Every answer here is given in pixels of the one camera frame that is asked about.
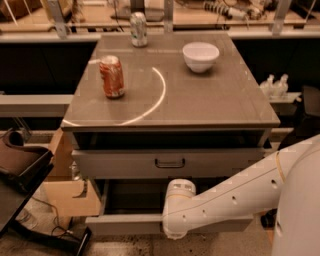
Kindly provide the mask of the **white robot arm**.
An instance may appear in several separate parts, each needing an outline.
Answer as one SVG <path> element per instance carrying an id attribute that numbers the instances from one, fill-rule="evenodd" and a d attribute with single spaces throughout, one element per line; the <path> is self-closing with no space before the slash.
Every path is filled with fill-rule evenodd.
<path id="1" fill-rule="evenodd" d="M 320 135 L 272 153 L 198 194 L 185 179 L 168 184 L 163 230 L 190 230 L 275 209 L 272 256 L 320 256 Z"/>

